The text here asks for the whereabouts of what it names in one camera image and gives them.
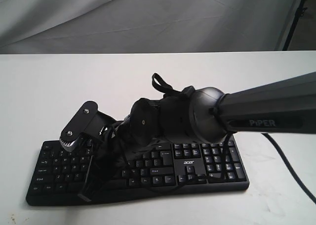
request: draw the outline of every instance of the black keyboard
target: black keyboard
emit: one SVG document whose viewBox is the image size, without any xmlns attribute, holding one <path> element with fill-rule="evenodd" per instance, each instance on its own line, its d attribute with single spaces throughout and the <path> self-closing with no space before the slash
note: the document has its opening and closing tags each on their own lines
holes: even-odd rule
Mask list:
<svg viewBox="0 0 316 225">
<path fill-rule="evenodd" d="M 119 171 L 91 202 L 85 202 L 77 193 L 88 170 L 91 148 L 69 153 L 59 141 L 45 141 L 26 201 L 32 206 L 67 206 L 122 202 L 162 194 L 246 190 L 249 180 L 233 137 L 225 156 L 225 178 L 220 179 L 222 149 L 222 143 L 157 145 L 151 152 L 129 161 L 129 169 Z M 181 184 L 184 186 L 169 192 Z"/>
</svg>

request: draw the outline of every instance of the robotic arm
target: robotic arm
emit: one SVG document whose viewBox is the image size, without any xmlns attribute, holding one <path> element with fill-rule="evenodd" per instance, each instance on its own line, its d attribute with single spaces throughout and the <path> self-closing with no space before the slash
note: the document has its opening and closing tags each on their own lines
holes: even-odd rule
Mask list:
<svg viewBox="0 0 316 225">
<path fill-rule="evenodd" d="M 62 130 L 60 142 L 69 152 L 93 145 L 89 176 L 79 194 L 84 200 L 127 160 L 158 143 L 219 143 L 240 131 L 316 133 L 316 72 L 233 94 L 211 87 L 176 91 L 156 73 L 152 84 L 163 98 L 139 99 L 123 121 L 88 101 Z"/>
</svg>

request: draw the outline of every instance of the white backdrop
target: white backdrop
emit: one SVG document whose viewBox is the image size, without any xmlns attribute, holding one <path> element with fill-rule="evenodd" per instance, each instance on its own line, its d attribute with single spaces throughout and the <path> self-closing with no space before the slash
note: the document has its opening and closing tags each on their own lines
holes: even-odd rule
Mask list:
<svg viewBox="0 0 316 225">
<path fill-rule="evenodd" d="M 0 53 L 278 50 L 298 3 L 0 0 Z"/>
</svg>

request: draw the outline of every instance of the piper logo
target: piper logo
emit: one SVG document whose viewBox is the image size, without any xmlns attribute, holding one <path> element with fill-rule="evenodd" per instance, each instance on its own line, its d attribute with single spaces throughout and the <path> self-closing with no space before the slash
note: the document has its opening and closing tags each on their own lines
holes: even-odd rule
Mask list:
<svg viewBox="0 0 316 225">
<path fill-rule="evenodd" d="M 276 127 L 274 120 L 249 120 L 249 124 L 256 127 Z"/>
<path fill-rule="evenodd" d="M 183 164 L 187 165 L 187 164 L 193 164 L 194 161 L 184 161 Z"/>
</svg>

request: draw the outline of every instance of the white table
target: white table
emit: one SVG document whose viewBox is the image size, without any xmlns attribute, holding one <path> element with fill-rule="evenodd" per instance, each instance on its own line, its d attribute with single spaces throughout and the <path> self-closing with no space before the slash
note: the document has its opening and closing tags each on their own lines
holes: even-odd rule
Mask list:
<svg viewBox="0 0 316 225">
<path fill-rule="evenodd" d="M 175 89 L 224 92 L 316 70 L 316 51 L 117 55 L 0 55 L 0 224 L 17 225 L 312 225 L 316 206 L 260 134 L 238 133 L 250 179 L 246 192 L 155 198 L 82 207 L 30 207 L 25 195 L 41 144 L 59 138 L 77 109 L 94 100 L 123 119 L 140 97 L 159 99 L 158 72 Z M 316 194 L 316 135 L 281 135 L 279 142 Z"/>
</svg>

